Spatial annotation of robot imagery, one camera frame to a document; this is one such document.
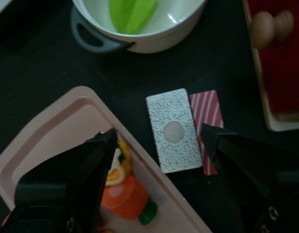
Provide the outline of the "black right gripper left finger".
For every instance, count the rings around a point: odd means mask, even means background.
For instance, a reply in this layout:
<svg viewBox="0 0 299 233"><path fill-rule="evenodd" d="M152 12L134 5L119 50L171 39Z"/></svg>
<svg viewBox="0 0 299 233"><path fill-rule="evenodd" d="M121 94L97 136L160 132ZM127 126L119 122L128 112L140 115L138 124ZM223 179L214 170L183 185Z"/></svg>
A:
<svg viewBox="0 0 299 233"><path fill-rule="evenodd" d="M21 176L0 233L97 233L116 140L109 129Z"/></svg>

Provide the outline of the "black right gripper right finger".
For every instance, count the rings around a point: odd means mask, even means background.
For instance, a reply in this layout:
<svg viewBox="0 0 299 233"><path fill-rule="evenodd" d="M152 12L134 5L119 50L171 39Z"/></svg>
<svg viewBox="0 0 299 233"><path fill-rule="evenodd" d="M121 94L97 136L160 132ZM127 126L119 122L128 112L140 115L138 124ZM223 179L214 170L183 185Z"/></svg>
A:
<svg viewBox="0 0 299 233"><path fill-rule="evenodd" d="M299 155L210 125L200 138L238 233L299 233Z"/></svg>

